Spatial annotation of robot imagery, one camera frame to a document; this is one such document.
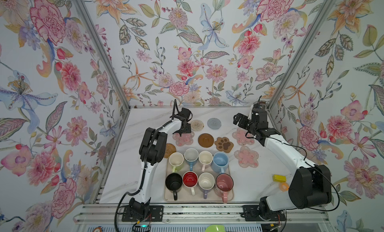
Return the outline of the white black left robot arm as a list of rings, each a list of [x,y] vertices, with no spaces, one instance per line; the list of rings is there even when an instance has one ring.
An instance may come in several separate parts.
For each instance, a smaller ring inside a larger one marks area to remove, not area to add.
[[[118,204],[115,219],[121,209],[123,209],[123,218],[132,219],[134,222],[149,218],[153,179],[156,168],[166,153],[168,136],[191,133],[192,117],[193,114],[189,109],[185,107],[179,109],[175,103],[169,121],[158,128],[146,129],[139,148],[141,176],[138,188],[133,193],[126,192],[123,195]]]

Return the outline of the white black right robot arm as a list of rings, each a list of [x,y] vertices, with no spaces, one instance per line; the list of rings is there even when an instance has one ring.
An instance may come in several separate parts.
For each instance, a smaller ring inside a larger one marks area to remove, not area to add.
[[[269,127],[265,104],[253,105],[249,115],[238,113],[234,125],[246,130],[246,138],[257,140],[276,155],[294,175],[287,192],[260,199],[257,213],[268,220],[285,210],[315,208],[332,200],[331,172],[325,165],[316,165],[289,144],[274,128]]]

